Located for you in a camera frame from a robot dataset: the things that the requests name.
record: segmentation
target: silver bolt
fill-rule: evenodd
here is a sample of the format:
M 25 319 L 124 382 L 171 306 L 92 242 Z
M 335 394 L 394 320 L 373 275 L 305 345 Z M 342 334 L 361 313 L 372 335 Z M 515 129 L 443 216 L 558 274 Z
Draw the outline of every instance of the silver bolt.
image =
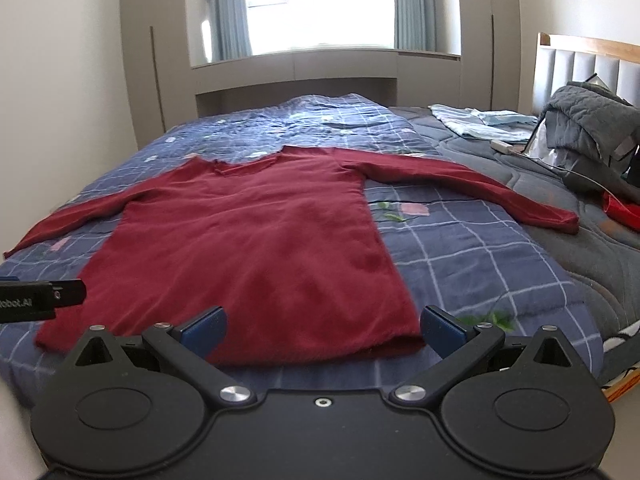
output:
M 333 401 L 325 397 L 320 397 L 319 399 L 316 399 L 316 406 L 318 408 L 328 408 L 332 404 L 333 404 Z
M 245 402 L 251 397 L 251 390 L 244 386 L 227 386 L 220 390 L 220 397 L 226 402 Z
M 415 384 L 408 384 L 396 388 L 396 397 L 406 402 L 417 402 L 418 400 L 423 400 L 426 396 L 427 392 L 425 389 Z

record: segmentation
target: blue quilt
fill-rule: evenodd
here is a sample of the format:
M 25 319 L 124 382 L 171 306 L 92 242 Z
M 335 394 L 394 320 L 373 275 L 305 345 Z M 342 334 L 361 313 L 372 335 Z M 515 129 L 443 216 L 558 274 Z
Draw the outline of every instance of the blue quilt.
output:
M 177 126 L 68 204 L 123 190 L 192 156 L 244 162 L 285 144 L 443 158 L 434 140 L 363 97 L 303 96 L 277 107 Z M 491 320 L 514 335 L 530 335 L 542 324 L 558 325 L 592 372 L 599 372 L 602 340 L 576 286 L 501 206 L 430 183 L 388 186 L 367 181 L 365 194 L 416 314 L 434 304 L 468 322 Z M 91 222 L 66 237 L 19 251 L 0 265 L 0 276 L 74 278 L 119 220 L 116 215 Z M 26 405 L 63 359 L 34 346 L 38 327 L 37 322 L 0 326 L 0 374 Z M 226 371 L 257 390 L 389 388 L 438 360 L 424 348 L 399 358 Z

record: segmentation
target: curtain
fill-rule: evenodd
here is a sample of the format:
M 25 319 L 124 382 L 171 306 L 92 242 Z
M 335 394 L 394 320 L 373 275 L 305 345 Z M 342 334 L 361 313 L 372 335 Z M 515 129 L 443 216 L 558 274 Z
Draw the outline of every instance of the curtain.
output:
M 394 46 L 403 50 L 435 50 L 434 0 L 396 0 Z
M 212 60 L 251 56 L 246 0 L 209 0 Z

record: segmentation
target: red cloth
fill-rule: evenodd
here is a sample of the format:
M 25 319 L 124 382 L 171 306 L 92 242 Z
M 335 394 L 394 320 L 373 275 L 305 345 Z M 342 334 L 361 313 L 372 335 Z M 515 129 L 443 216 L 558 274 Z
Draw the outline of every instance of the red cloth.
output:
M 325 360 L 385 344 L 421 345 L 415 307 L 382 243 L 364 180 L 432 180 L 502 205 L 515 219 L 575 233 L 577 216 L 465 166 L 339 148 L 292 148 L 247 164 L 191 159 L 120 193 L 60 210 L 15 249 L 124 210 L 79 277 L 84 305 L 46 321 L 36 341 L 68 351 L 85 328 L 116 335 L 180 324 L 221 305 L 216 364 Z
M 622 225 L 640 231 L 640 205 L 633 202 L 620 202 L 611 194 L 605 192 L 602 196 L 604 212 L 610 218 Z

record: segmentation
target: upholstered headboard panel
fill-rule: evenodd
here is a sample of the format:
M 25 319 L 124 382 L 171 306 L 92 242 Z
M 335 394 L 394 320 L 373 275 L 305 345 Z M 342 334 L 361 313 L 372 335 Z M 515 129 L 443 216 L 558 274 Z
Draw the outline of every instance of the upholstered headboard panel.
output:
M 640 46 L 577 36 L 538 35 L 532 113 L 568 81 L 594 73 L 617 95 L 640 106 Z

